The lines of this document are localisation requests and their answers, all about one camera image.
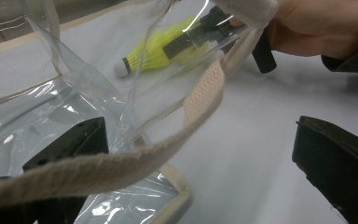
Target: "black plastic object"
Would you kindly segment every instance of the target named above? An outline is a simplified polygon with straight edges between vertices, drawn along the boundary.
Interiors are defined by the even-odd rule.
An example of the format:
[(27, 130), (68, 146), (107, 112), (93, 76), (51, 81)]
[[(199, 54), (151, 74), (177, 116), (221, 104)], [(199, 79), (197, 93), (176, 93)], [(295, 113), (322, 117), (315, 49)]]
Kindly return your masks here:
[(220, 38), (225, 38), (235, 30), (235, 27), (227, 21), (229, 14), (223, 12), (219, 7), (213, 7), (208, 15), (199, 20), (199, 25), (188, 32), (179, 35), (171, 43), (164, 46), (162, 49), (169, 59), (172, 59), (184, 49), (190, 47), (201, 47), (207, 41), (217, 40), (221, 42)]
[(258, 70), (260, 70), (263, 74), (272, 72), (277, 67), (277, 63), (275, 62), (274, 56), (271, 52), (271, 47), (269, 46), (269, 40), (267, 39), (266, 32), (261, 35), (260, 40), (257, 42), (255, 49), (252, 52), (252, 55), (255, 58)]
[(301, 117), (293, 161), (344, 216), (358, 224), (358, 137), (329, 122)]
[[(49, 162), (80, 155), (108, 153), (104, 118), (78, 123), (23, 165), (24, 172)], [(0, 211), (0, 223), (74, 223), (87, 197), (48, 199)]]

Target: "white table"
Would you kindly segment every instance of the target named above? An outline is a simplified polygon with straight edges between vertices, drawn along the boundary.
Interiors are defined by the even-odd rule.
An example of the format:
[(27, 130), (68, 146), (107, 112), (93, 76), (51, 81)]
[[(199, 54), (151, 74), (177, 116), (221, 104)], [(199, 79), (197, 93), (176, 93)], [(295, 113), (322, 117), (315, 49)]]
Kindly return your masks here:
[(194, 194), (180, 223), (346, 223), (291, 156), (301, 115), (358, 135), (358, 74), (331, 73), (319, 57), (275, 58), (267, 75), (246, 60), (217, 111), (171, 160)]

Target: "plastic sheet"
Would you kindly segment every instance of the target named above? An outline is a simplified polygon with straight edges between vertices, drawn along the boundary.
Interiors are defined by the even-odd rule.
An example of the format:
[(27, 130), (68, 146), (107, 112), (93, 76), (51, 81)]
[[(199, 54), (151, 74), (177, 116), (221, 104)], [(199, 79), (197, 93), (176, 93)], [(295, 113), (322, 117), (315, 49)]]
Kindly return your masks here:
[[(36, 153), (96, 117), (106, 120), (111, 153), (131, 150), (180, 107), (220, 49), (249, 29), (230, 26), (230, 15), (203, 0), (125, 1), (63, 24), (49, 0), (0, 6), (22, 21), (8, 28), (12, 19), (0, 21), (1, 35), (18, 36), (0, 39), (0, 176), (21, 175)], [(34, 33), (18, 30), (25, 26)], [(176, 195), (155, 173), (89, 196), (76, 223), (146, 223)]]

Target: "yellow object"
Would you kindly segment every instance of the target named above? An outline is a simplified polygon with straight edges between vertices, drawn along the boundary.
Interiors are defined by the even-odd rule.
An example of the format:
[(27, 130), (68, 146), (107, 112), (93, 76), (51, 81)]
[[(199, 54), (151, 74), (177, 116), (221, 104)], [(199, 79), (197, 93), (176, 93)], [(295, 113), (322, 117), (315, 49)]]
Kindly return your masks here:
[[(164, 53), (163, 48), (171, 43), (175, 38), (183, 34), (183, 30), (194, 20), (194, 17), (188, 17), (182, 23), (176, 23), (171, 25), (165, 32), (157, 30), (153, 33), (145, 45), (145, 39), (130, 53), (127, 57), (131, 71), (135, 71), (138, 67), (141, 54), (145, 45), (145, 55), (142, 61), (141, 70), (152, 70), (161, 67), (168, 66), (171, 61)], [(186, 63), (194, 59), (194, 57), (200, 56), (207, 49), (207, 43), (201, 48), (187, 48), (180, 54), (174, 57), (172, 60), (178, 59), (179, 63)]]

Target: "black device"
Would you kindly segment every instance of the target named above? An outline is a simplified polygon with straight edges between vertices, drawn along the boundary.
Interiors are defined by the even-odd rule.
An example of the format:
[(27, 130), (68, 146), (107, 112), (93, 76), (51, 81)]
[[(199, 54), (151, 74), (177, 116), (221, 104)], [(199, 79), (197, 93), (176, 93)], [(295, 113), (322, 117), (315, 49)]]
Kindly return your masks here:
[[(27, 172), (49, 162), (108, 152), (104, 118), (89, 119), (64, 133), (22, 168)], [(39, 224), (72, 224), (86, 199), (69, 197), (19, 204), (0, 210), (0, 223), (33, 224), (37, 221)]]
[(324, 120), (301, 117), (293, 161), (344, 216), (358, 224), (358, 137)]

